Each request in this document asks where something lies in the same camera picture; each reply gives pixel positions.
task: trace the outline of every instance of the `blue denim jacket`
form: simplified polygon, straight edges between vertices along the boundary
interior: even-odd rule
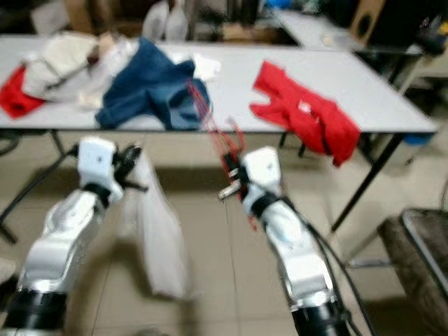
[[[195,63],[174,64],[155,45],[141,37],[131,62],[115,78],[95,118],[102,128],[115,128],[134,116],[156,116],[167,130],[197,130],[202,114],[187,84],[192,83],[210,105],[205,84],[193,79]]]

